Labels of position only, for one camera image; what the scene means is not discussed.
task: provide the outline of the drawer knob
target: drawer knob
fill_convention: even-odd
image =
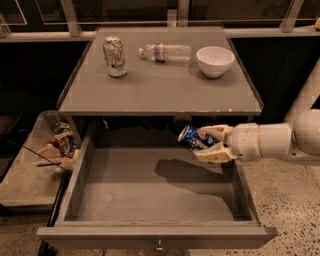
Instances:
[[[162,252],[164,251],[164,248],[162,247],[162,242],[161,240],[158,240],[158,246],[155,249],[157,252]]]

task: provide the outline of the gray tabletop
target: gray tabletop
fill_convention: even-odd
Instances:
[[[119,36],[127,74],[108,75],[102,50],[106,36]],[[189,64],[142,60],[150,43],[192,46]],[[210,79],[195,59],[204,46],[231,48],[219,27],[100,28],[59,111],[69,115],[259,115],[261,103],[238,61],[222,77]]]

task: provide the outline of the blue can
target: blue can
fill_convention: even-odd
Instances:
[[[216,144],[215,139],[194,126],[187,125],[178,137],[185,148],[189,150],[202,150]]]

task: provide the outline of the can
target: can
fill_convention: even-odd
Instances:
[[[194,126],[187,125],[181,131],[178,142],[190,150],[202,150],[216,144],[215,139]]]
[[[120,77],[127,73],[123,46],[119,37],[106,37],[103,42],[103,52],[110,76]]]

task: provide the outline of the speckled floor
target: speckled floor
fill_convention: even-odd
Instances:
[[[244,164],[262,225],[279,236],[258,250],[108,250],[125,256],[320,255],[320,167],[304,167],[275,159]],[[37,255],[37,228],[47,216],[0,218],[0,256]],[[57,250],[58,256],[100,255],[99,250]]]

